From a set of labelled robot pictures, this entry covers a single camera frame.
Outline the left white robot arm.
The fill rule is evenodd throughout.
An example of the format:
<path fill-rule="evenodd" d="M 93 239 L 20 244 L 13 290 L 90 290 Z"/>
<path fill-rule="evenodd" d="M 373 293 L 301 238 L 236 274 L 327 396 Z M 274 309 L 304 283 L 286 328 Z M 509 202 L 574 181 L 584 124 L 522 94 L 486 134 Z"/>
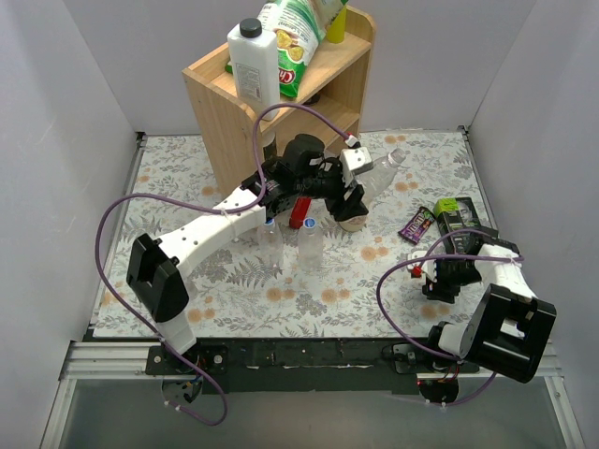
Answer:
<path fill-rule="evenodd" d="M 191 296 L 187 278 L 204 259 L 292 209 L 300 197 L 324 200 L 338 222 L 367 213 L 357 177 L 373 168 L 373 160 L 356 138 L 350 137 L 347 145 L 339 155 L 327 157 L 319 138 L 298 134 L 282 155 L 264 162 L 218 204 L 214 214 L 202 214 L 155 239 L 143 234 L 134 240 L 126 282 L 170 347 L 167 362 L 176 372 L 190 373 L 199 361 L 185 309 Z"/>

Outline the clear plastic bottle front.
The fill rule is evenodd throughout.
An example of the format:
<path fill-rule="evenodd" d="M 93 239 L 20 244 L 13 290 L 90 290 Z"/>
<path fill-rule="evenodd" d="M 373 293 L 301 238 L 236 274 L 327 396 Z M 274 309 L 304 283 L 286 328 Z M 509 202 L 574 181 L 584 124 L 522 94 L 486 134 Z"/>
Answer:
<path fill-rule="evenodd" d="M 322 266 L 324 252 L 323 231 L 318 221 L 316 227 L 302 226 L 298 235 L 299 264 L 308 273 L 316 273 Z"/>

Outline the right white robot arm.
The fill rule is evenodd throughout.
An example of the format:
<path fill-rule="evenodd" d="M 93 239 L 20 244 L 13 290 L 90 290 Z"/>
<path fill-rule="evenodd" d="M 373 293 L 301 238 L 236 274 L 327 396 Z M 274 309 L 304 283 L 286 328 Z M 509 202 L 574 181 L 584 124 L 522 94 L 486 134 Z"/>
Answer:
<path fill-rule="evenodd" d="M 528 383 L 536 374 L 557 317 L 522 274 L 518 246 L 493 229 L 463 228 L 445 233 L 434 246 L 446 253 L 417 265 L 428 299 L 452 304 L 462 287 L 484 288 L 469 322 L 434 326 L 423 349 L 425 364 L 445 371 L 457 359 Z"/>

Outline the clear plastic bottle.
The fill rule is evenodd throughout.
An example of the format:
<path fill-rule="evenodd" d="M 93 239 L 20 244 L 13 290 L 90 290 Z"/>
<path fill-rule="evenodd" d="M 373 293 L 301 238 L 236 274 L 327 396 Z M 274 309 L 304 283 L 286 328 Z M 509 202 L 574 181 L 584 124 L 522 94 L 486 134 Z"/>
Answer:
<path fill-rule="evenodd" d="M 278 224 L 261 225 L 256 231 L 262 261 L 268 268 L 280 270 L 284 263 L 284 242 Z"/>
<path fill-rule="evenodd" d="M 364 188 L 362 202 L 366 207 L 391 185 L 405 157 L 405 152 L 397 148 L 374 160 L 373 168 L 360 176 Z"/>
<path fill-rule="evenodd" d="M 308 273 L 316 273 L 322 266 L 324 252 L 323 231 L 318 221 L 316 227 L 302 226 L 298 235 L 299 264 Z"/>

